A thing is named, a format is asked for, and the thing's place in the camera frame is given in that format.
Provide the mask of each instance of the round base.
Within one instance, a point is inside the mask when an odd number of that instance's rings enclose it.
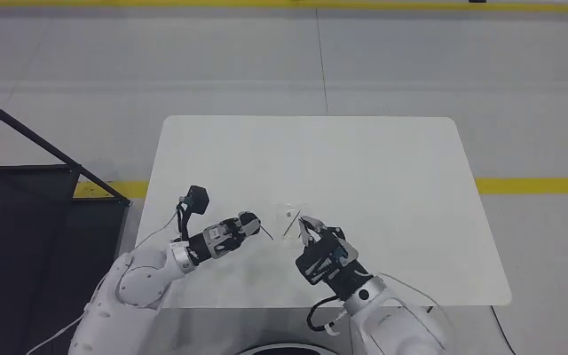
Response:
[[[299,343],[280,343],[259,346],[239,355],[337,355],[334,352],[313,345]]]

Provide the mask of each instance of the floor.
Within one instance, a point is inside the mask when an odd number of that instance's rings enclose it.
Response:
[[[566,20],[487,12],[3,9],[0,107],[105,180],[148,180],[171,114],[449,116],[475,177],[567,177]],[[52,162],[7,129],[0,130],[0,152],[0,164]],[[568,195],[482,201],[513,293],[510,305],[497,308],[512,346],[520,355],[564,354]],[[123,249],[143,204],[130,211]],[[488,307],[448,311],[460,354],[509,354]],[[228,354],[290,334],[326,342],[297,329],[303,316],[164,313],[147,351]],[[347,336],[329,346],[360,353],[342,327]]]

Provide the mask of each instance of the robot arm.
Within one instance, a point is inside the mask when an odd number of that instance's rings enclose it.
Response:
[[[202,214],[209,203],[205,189],[197,186],[180,200],[187,205],[181,210],[178,205],[181,223],[187,223],[192,212]],[[258,233],[260,220],[251,212],[241,212],[191,238],[186,237],[184,229],[182,238],[165,250],[136,248],[116,259],[84,308],[69,354],[138,354],[171,282],[182,279],[200,263],[237,249]]]
[[[442,355],[447,354],[444,331],[421,307],[405,303],[378,276],[373,276],[357,261],[359,253],[345,240],[341,228],[327,227],[311,217],[299,218],[304,252],[297,258],[300,273],[315,285],[325,282],[343,302],[359,331],[367,354],[372,355]],[[384,317],[379,309],[389,300],[402,307]],[[308,325],[314,327],[311,315]]]

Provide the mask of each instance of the metal pole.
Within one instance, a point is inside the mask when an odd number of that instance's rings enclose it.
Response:
[[[4,123],[9,125],[10,127],[14,128],[17,132],[22,134],[24,137],[28,138],[32,142],[39,145],[41,148],[43,148],[46,151],[48,151],[49,153],[53,154],[55,157],[60,159],[65,164],[70,165],[74,168],[78,168],[81,171],[81,174],[84,175],[86,178],[88,178],[90,181],[99,185],[105,191],[112,194],[114,197],[121,200],[122,202],[126,203],[127,206],[130,205],[130,200],[127,199],[126,197],[124,197],[122,194],[120,194],[114,188],[112,188],[109,184],[107,184],[106,182],[104,182],[100,178],[96,177],[93,173],[88,171],[81,164],[79,164],[78,162],[71,159],[68,155],[65,155],[58,148],[53,146],[50,142],[41,138],[39,135],[37,135],[31,129],[26,127],[23,123],[16,120],[15,118],[13,118],[9,114],[7,114],[4,110],[1,110],[1,109],[0,109],[0,120],[2,120]]]

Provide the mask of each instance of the yellow tape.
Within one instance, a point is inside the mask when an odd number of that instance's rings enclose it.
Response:
[[[148,191],[148,181],[110,181],[107,182],[116,191],[129,199],[145,199]],[[112,195],[91,181],[81,181],[75,189],[75,197],[111,197]]]
[[[567,177],[477,178],[480,194],[568,193]]]
[[[0,6],[273,7],[409,11],[568,12],[568,4],[470,4],[373,0],[0,0]]]
[[[129,199],[145,199],[148,181],[111,181],[108,183]],[[564,194],[568,193],[568,177],[476,178],[479,194]],[[75,197],[110,197],[91,181],[82,181]]]

